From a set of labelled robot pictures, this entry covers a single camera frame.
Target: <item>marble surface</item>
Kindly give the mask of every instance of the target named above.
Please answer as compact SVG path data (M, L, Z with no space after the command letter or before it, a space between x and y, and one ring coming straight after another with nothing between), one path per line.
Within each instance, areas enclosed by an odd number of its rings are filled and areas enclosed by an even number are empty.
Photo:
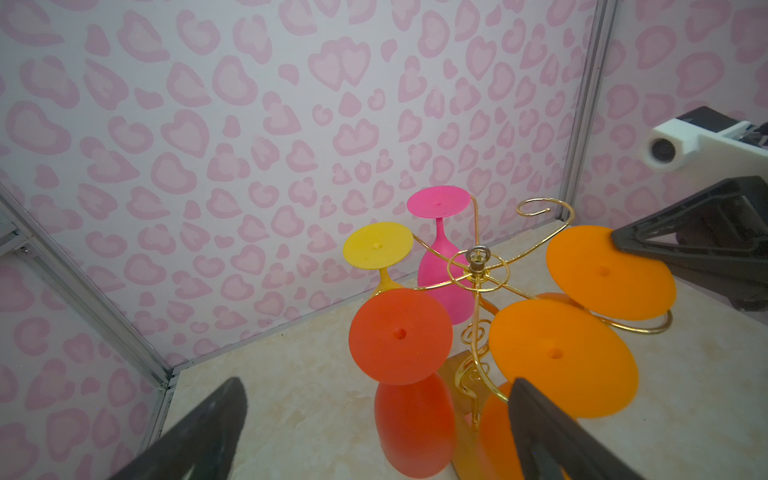
M556 227L529 230L492 249L512 257ZM546 269L545 247L515 264L510 284L529 293L560 291ZM765 478L768 327L687 285L677 288L670 330L619 332L640 370L634 401L618 414L580 423L649 480ZM503 307L519 297L486 298ZM239 376L248 415L233 479L405 478L379 446L376 383L349 354L349 324L363 301L184 370L165 428ZM466 348L459 339L465 326L455 327L452 355ZM502 381L495 367L491 377ZM449 466L434 478L456 476Z

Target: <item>wall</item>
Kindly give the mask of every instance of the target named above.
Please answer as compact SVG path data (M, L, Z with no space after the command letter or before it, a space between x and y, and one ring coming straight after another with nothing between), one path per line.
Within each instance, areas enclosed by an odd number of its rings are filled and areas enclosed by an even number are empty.
M709 105L768 121L768 5L764 0L623 2L584 160L580 221L618 228L699 190L654 174L637 149L648 131Z
M137 451L157 390L26 263L0 258L0 478L99 480Z
M420 188L469 189L484 240L557 195L594 2L211 5L0 9L0 178L169 363L370 288L344 240L429 237Z

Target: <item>aluminum corner strip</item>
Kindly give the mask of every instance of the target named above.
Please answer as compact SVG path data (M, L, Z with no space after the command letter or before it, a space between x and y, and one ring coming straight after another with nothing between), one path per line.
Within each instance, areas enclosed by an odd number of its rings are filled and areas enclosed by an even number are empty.
M29 252L28 265L62 295L88 324L155 386L167 388L172 368L160 353L67 256L42 226L0 185L0 212L13 222Z
M584 64L584 75L579 86L578 103L574 116L571 138L568 140L568 152L565 156L563 182L560 188L560 200L574 205L578 193L578 183L584 166L584 156L587 154L592 122L600 101L600 91L603 83L603 71L608 57L608 46L611 43L616 12L619 0L598 0L594 8L592 32L587 48L587 59ZM564 211L560 209L558 219L563 220Z

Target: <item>camera lens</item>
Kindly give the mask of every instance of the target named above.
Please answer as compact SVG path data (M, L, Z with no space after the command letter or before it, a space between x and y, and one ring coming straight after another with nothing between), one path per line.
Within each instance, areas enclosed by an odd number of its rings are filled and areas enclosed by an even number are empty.
M668 164L674 159L674 145L666 138L659 138L650 146L650 154L656 160Z

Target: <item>pink wine glass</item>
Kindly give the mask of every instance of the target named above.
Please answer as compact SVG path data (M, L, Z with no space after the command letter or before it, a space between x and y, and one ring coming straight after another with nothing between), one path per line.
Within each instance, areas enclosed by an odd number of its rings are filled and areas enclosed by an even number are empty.
M434 218L437 236L432 249L450 258L458 252L458 247L445 236L442 219L462 212L472 201L467 190L459 187L430 187L418 191L408 199L408 211L421 218ZM450 280L445 260L429 251L424 254L419 264L419 286L434 285ZM459 266L451 267L451 274L459 277L464 274ZM475 298L472 292L458 285L448 285L427 293L438 300L451 316L451 323L458 325L467 320L475 311Z

